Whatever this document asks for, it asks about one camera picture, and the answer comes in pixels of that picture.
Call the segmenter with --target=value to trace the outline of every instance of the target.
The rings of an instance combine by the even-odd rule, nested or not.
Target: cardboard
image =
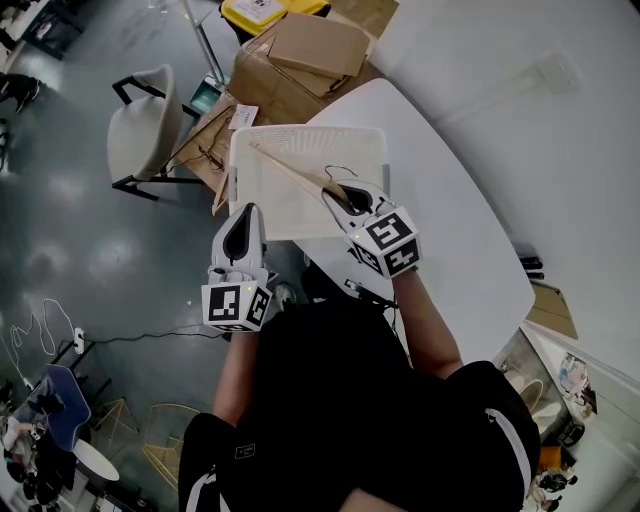
[[[214,107],[203,115],[191,130],[187,141],[173,158],[172,165],[184,162],[184,166],[200,178],[216,193],[213,212],[227,202],[227,169],[229,148],[233,130],[229,129],[238,101],[224,92]],[[260,110],[253,126],[273,124]],[[200,148],[209,149],[211,160],[204,157]]]
[[[347,75],[342,79],[329,78],[328,76],[316,75],[309,71],[302,71],[301,69],[294,69],[285,66],[280,66],[280,70],[318,97],[322,97],[332,90],[340,87],[340,85],[342,85],[348,78]]]
[[[335,79],[360,73],[369,46],[360,28],[293,12],[279,24],[269,51],[274,64]]]
[[[293,77],[289,74],[291,68],[281,68],[269,61],[269,50],[281,24],[282,21],[275,23],[240,48],[227,88],[238,102],[259,106],[258,117],[265,116],[273,124],[306,123],[348,92],[376,78],[384,78],[380,71],[365,61],[357,77],[347,77],[343,82],[335,84],[330,91],[318,94],[321,90],[311,83],[314,77],[319,81],[335,80],[300,70],[295,70],[292,75],[296,72],[302,75],[296,74]],[[308,79],[306,83],[297,80],[305,75]]]
[[[578,332],[562,292],[539,284],[532,284],[532,287],[536,300],[527,320],[577,340]]]

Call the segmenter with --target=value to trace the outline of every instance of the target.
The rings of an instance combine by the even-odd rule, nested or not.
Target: white label
[[[285,6],[277,0],[236,0],[233,9],[254,23],[262,23],[285,10]]]
[[[253,105],[237,105],[236,113],[233,114],[231,122],[229,123],[229,130],[253,126],[253,120],[257,114],[258,107],[254,107]]]

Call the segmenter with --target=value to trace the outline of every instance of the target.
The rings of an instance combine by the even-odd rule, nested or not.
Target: blue chair
[[[49,414],[49,431],[56,446],[70,452],[76,445],[80,428],[91,417],[91,409],[69,368],[49,364],[47,374],[64,406],[61,411]]]

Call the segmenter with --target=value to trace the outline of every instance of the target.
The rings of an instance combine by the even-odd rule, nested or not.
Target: white cable
[[[38,329],[40,331],[40,345],[42,345],[42,350],[44,351],[44,353],[47,354],[48,356],[55,356],[57,352],[56,342],[54,341],[53,336],[51,335],[51,331],[49,331],[49,324],[47,321],[47,302],[53,302],[58,306],[58,308],[60,308],[60,311],[62,312],[64,317],[67,319],[67,322],[69,323],[69,327],[71,329],[71,339],[73,339],[75,337],[73,323],[71,322],[69,315],[67,315],[62,305],[55,299],[44,299],[42,301],[42,309],[44,311],[44,329],[47,335],[49,336],[50,344],[53,347],[53,350],[51,352],[47,350],[47,347],[45,346],[44,338],[42,336],[42,324],[40,323],[40,319],[33,311],[31,312],[31,316],[29,317],[29,320],[30,320],[29,328],[26,331],[16,325],[12,325],[9,328],[9,335],[11,336],[11,348],[13,349],[15,359],[11,355],[11,352],[9,351],[9,347],[7,346],[7,343],[4,341],[4,337],[0,334],[0,339],[2,340],[2,344],[4,345],[4,348],[7,351],[7,354],[9,355],[9,359],[13,363],[13,366],[16,368],[18,375],[20,375],[20,378],[22,379],[23,382],[25,382],[25,384],[26,384],[26,380],[22,375],[22,372],[20,371],[20,355],[18,354],[18,348],[22,346],[22,337],[20,336],[20,333],[24,334],[25,336],[28,336],[29,333],[31,333],[31,330],[33,329],[34,319],[38,324]]]

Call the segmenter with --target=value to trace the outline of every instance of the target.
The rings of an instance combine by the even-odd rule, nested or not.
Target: table
[[[118,470],[111,464],[109,459],[82,439],[78,439],[76,442],[73,448],[73,454],[88,469],[105,480],[115,482],[120,479]]]
[[[33,2],[29,9],[21,12],[5,30],[13,40],[19,41],[22,39],[48,55],[62,60],[64,54],[59,49],[46,44],[46,36],[38,38],[36,34],[33,33],[36,26],[45,21],[49,15],[59,18],[62,23],[71,26],[79,34],[84,32],[84,29],[75,21],[75,16],[65,7],[56,3],[55,0]]]
[[[498,219],[444,141],[383,79],[350,92],[308,124],[385,132],[391,198],[409,211],[420,231],[424,259],[419,274],[463,361],[492,359],[519,328],[534,293]],[[390,281],[348,255],[342,239],[296,243],[350,295],[347,278],[393,298]],[[401,326],[398,333],[403,336]]]

